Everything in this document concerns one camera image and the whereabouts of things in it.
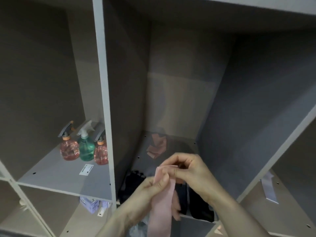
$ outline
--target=white sprayer head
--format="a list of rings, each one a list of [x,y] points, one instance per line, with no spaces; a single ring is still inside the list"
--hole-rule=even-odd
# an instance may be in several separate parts
[[[81,129],[78,131],[77,135],[81,135],[82,139],[86,139],[88,137],[88,130],[94,131],[91,123],[92,123],[92,120],[89,120],[87,123],[85,123],[83,127],[81,127]]]

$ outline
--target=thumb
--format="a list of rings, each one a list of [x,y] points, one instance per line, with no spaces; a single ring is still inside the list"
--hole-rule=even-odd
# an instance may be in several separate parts
[[[161,180],[155,183],[152,187],[149,187],[151,197],[161,192],[169,183],[169,175],[166,173]]]
[[[163,173],[168,173],[170,177],[182,179],[185,182],[188,182],[189,172],[187,169],[179,169],[176,167],[166,167],[162,170]]]

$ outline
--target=folded pink cloth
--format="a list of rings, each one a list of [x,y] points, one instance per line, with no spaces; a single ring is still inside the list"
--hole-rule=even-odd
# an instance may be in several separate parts
[[[156,168],[154,183],[160,181],[163,177],[162,169],[164,167],[165,166]],[[147,237],[170,237],[172,219],[171,204],[175,184],[176,179],[170,179],[169,185],[152,199]]]
[[[152,138],[155,146],[150,145],[147,148],[147,154],[155,159],[167,150],[167,138],[165,136],[159,137],[158,134],[152,134]]]

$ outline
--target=green spray bottle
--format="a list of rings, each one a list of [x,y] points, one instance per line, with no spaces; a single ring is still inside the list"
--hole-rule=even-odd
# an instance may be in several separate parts
[[[78,131],[77,135],[81,135],[81,138],[78,140],[79,143],[79,151],[80,151],[80,159],[83,161],[93,160],[93,152],[94,152],[94,143],[92,139],[88,135],[88,130],[94,131],[92,128],[92,120],[88,121],[81,127]]]

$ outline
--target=fingernail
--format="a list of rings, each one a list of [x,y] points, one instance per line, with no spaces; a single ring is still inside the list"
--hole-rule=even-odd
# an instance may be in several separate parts
[[[166,181],[169,180],[169,175],[168,175],[168,173],[165,173],[165,174],[164,174],[162,180],[163,180],[164,182],[166,182]]]

